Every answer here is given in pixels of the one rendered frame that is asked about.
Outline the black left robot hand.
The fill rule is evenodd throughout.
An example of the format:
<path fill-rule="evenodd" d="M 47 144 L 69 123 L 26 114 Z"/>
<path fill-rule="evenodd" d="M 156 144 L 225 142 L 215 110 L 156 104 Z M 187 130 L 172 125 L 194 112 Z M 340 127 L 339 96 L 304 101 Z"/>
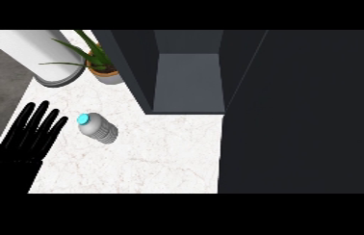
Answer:
<path fill-rule="evenodd" d="M 68 117 L 54 109 L 46 116 L 50 102 L 29 102 L 0 143 L 0 195 L 26 194 L 43 160 L 57 139 Z"/>

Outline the grey water bottle cyan cap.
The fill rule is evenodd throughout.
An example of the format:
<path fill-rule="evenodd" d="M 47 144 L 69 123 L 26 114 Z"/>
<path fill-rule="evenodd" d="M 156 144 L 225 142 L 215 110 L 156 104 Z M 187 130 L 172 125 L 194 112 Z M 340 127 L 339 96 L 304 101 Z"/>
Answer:
<path fill-rule="evenodd" d="M 103 144 L 112 144 L 118 137 L 118 128 L 97 113 L 81 114 L 77 119 L 81 133 Z"/>

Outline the dark grey cabinet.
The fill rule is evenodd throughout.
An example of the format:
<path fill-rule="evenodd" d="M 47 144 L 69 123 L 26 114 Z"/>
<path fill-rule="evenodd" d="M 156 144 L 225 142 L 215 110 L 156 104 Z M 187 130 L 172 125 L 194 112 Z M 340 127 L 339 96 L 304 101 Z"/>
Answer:
<path fill-rule="evenodd" d="M 149 115 L 221 115 L 264 30 L 96 30 L 102 49 Z"/>

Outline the dark grey cabinet door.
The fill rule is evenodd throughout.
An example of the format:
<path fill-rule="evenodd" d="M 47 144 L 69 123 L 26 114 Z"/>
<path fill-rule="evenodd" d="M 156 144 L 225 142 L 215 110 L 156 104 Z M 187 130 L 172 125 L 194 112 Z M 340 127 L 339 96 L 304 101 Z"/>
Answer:
<path fill-rule="evenodd" d="M 265 34 L 222 117 L 221 193 L 364 193 L 364 31 Z"/>

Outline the white cylindrical appliance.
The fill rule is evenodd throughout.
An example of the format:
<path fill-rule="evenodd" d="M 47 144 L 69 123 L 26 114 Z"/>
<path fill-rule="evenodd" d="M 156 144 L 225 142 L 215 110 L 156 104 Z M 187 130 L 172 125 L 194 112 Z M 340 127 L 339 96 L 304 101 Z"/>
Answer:
<path fill-rule="evenodd" d="M 0 30 L 0 49 L 49 88 L 68 85 L 85 69 L 85 59 L 57 40 L 68 43 L 59 30 Z"/>

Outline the potted green plant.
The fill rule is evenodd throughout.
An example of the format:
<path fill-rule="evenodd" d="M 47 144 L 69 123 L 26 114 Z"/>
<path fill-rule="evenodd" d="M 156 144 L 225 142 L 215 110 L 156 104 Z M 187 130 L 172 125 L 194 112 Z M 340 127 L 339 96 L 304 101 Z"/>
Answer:
<path fill-rule="evenodd" d="M 80 47 L 74 46 L 72 44 L 63 42 L 59 39 L 54 39 L 54 42 L 57 42 L 62 46 L 65 46 L 84 58 L 82 64 L 68 63 L 68 65 L 77 65 L 77 66 L 85 67 L 103 84 L 106 85 L 121 84 L 124 82 L 124 79 L 102 49 L 102 45 L 99 43 L 94 43 L 94 41 L 85 35 L 82 30 L 75 30 L 75 33 L 81 37 L 81 39 L 85 41 L 90 47 L 88 53 L 85 53 Z M 52 65 L 65 65 L 65 64 L 66 62 L 52 62 Z"/>

